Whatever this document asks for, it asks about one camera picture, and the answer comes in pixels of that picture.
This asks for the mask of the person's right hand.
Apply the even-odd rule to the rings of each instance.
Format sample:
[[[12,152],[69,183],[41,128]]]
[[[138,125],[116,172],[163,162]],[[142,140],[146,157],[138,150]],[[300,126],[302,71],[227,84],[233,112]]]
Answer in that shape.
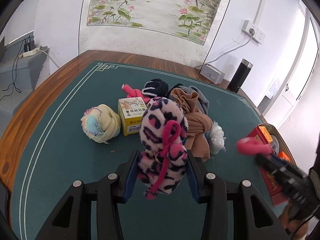
[[[283,212],[279,216],[279,221],[282,224],[284,229],[289,230],[289,232],[295,232],[298,227],[303,223],[302,220],[291,220],[289,221],[289,210],[292,203],[288,202],[288,204],[284,207]],[[293,239],[304,239],[309,228],[309,222],[305,223],[303,226],[299,228],[299,230],[294,235]]]

